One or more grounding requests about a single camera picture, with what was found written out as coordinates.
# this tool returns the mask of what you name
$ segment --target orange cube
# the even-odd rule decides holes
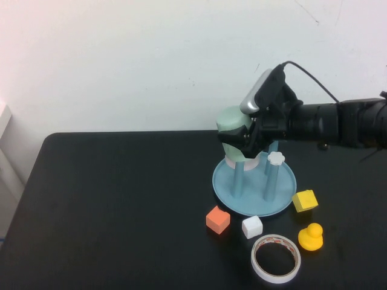
[[[214,207],[206,216],[206,225],[217,234],[221,234],[229,224],[230,214],[220,210],[218,206]]]

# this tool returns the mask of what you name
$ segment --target black cable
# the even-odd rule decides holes
[[[332,95],[332,93],[326,87],[324,87],[324,85],[321,82],[319,82],[318,79],[312,76],[311,73],[308,72],[305,68],[303,68],[302,66],[292,61],[284,62],[282,66],[285,67],[285,65],[288,65],[288,64],[294,65],[295,67],[299,68],[301,71],[306,73],[306,75],[309,76],[312,80],[314,80],[320,86],[320,88],[322,88],[336,103],[340,103],[339,100],[335,98],[335,96]]]
[[[376,149],[375,151],[373,151],[372,153],[368,154],[366,157],[362,158],[359,163],[362,163],[364,161],[366,161],[369,157],[372,157],[374,156],[376,153],[379,153],[381,151],[381,149]]]

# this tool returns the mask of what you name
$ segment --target block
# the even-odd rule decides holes
[[[264,226],[257,216],[252,216],[242,221],[242,231],[248,239],[262,234],[263,229]]]
[[[314,196],[314,192],[312,190],[306,190],[304,192],[297,192],[291,200],[296,207],[296,211],[298,213],[311,210],[314,207],[317,207],[319,204],[317,203],[317,199]]]
[[[206,225],[217,234],[221,234],[229,224],[230,214],[220,210],[218,206],[214,207],[206,216]]]

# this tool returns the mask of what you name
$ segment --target yellow cube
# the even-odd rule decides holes
[[[312,208],[319,205],[312,190],[297,192],[291,199],[293,200],[294,206],[296,207],[296,211],[298,213],[305,210],[311,210]]]

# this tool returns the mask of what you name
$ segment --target white wall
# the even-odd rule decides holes
[[[376,97],[386,10],[385,0],[0,0],[0,99],[13,112],[0,147],[26,181],[53,132],[214,129],[223,107],[289,59],[341,100]],[[299,98],[330,101],[287,73]]]

